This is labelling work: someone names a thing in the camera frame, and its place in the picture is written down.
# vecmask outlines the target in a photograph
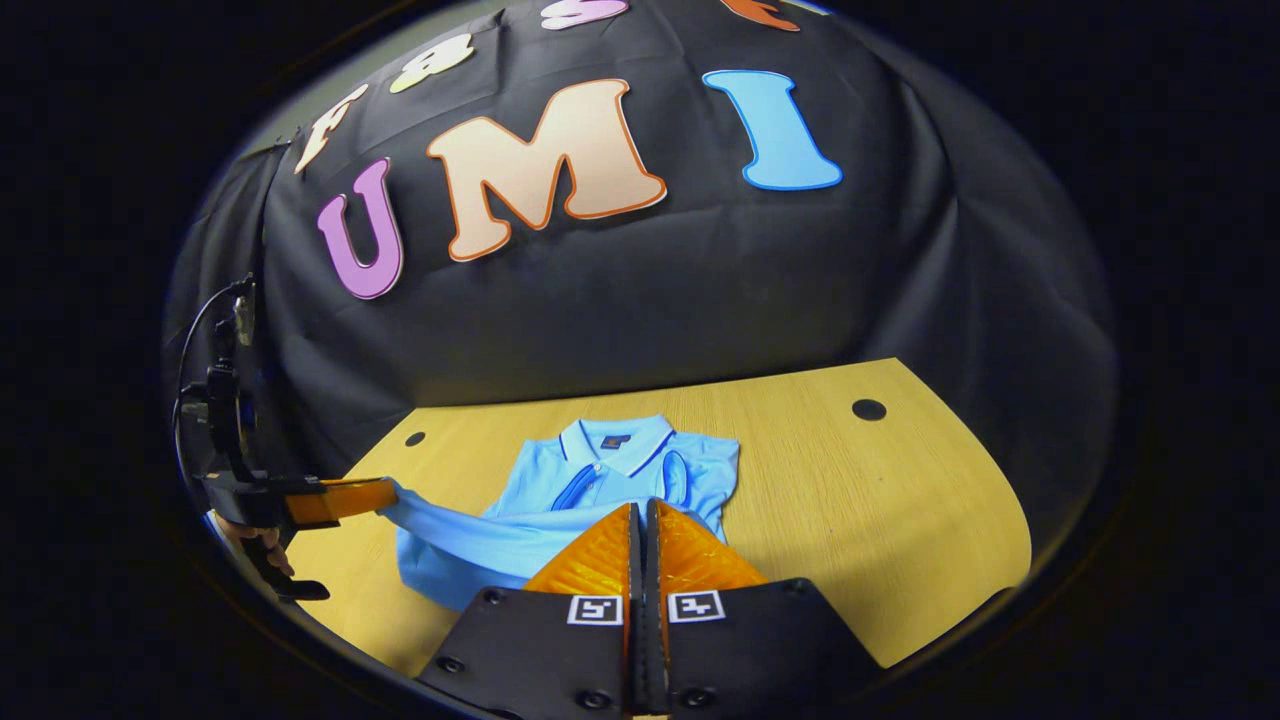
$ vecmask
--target foam letter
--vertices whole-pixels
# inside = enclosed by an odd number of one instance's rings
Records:
[[[791,99],[796,83],[764,70],[717,70],[703,82],[723,90],[746,126],[755,155],[742,168],[746,182],[764,190],[814,190],[844,177],[840,167],[822,156]]]
[[[628,3],[621,0],[561,0],[543,9],[543,28],[564,29],[593,23],[626,12]]]
[[[543,229],[561,163],[573,191],[564,202],[580,219],[648,208],[666,197],[667,184],[649,174],[622,115],[626,81],[596,79],[561,90],[547,101],[534,140],[525,142],[489,118],[475,118],[436,137],[426,154],[444,163],[457,234],[457,261],[488,255],[511,238],[511,223],[489,211],[493,191],[529,227]]]
[[[392,81],[392,92],[403,92],[422,82],[429,76],[443,73],[444,70],[466,60],[476,51],[470,46],[471,33],[465,32],[433,45],[401,68],[401,74]]]
[[[378,241],[378,258],[372,264],[361,263],[351,246],[351,234],[343,219],[343,211],[347,209],[346,195],[330,200],[316,222],[329,245],[329,258],[338,270],[338,279],[352,295],[364,300],[378,297],[390,290],[399,279],[401,266],[404,264],[399,228],[396,227],[396,217],[387,201],[387,173],[390,172],[390,159],[383,158],[360,173],[353,183],[356,192],[365,199],[374,240]]]
[[[760,23],[762,26],[776,27],[788,32],[797,32],[800,29],[800,27],[795,23],[771,15],[769,13],[778,12],[778,9],[773,5],[755,3],[754,0],[721,0],[721,3],[723,3],[730,10],[733,10],[735,14],[751,22]]]
[[[349,108],[356,100],[360,100],[360,96],[364,95],[366,90],[369,90],[367,82],[357,87],[351,95],[343,97],[340,102],[330,108],[328,113],[320,115],[320,119],[311,126],[311,137],[307,138],[307,146],[302,149],[302,159],[298,160],[298,165],[293,168],[293,174],[301,173],[302,168],[306,168],[307,163],[315,160],[316,155],[324,150],[324,146],[329,142],[329,138],[326,138],[324,133],[333,132],[338,128],[338,123],[347,117],[347,108]]]

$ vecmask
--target peach letter m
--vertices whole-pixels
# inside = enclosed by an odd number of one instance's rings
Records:
[[[561,90],[547,101],[530,142],[489,118],[467,120],[436,137],[426,154],[444,163],[449,184],[457,227],[449,256],[474,260],[511,240],[511,223],[489,211],[485,188],[532,229],[547,227],[561,163],[568,164],[573,181],[564,202],[572,218],[617,215],[666,197],[667,184],[645,170],[622,115],[627,90],[622,79]]]

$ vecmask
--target orange soft pad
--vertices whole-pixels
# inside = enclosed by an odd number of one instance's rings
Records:
[[[568,543],[525,583],[525,589],[628,597],[630,565],[631,505],[623,505]]]
[[[379,478],[372,480],[321,480],[328,486],[323,495],[291,495],[284,502],[294,523],[328,523],[396,505],[396,486]]]
[[[658,502],[658,588],[667,593],[731,591],[769,582],[707,528],[680,510]]]

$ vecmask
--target shirt fabric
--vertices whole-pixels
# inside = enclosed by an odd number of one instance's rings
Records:
[[[576,420],[558,437],[526,441],[507,488],[480,518],[431,505],[397,483],[379,510],[398,525],[404,584],[463,610],[486,585],[520,589],[568,543],[630,502],[658,497],[721,542],[722,506],[737,483],[735,439],[677,433],[662,415]]]

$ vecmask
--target polo shirt collar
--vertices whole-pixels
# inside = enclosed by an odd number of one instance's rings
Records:
[[[631,439],[622,443],[617,452],[611,452],[602,460],[588,433],[595,436],[628,434]],[[564,460],[571,466],[584,468],[602,462],[631,477],[657,455],[672,434],[675,430],[671,428],[671,423],[662,415],[654,415],[618,421],[575,420],[559,434],[559,441]]]

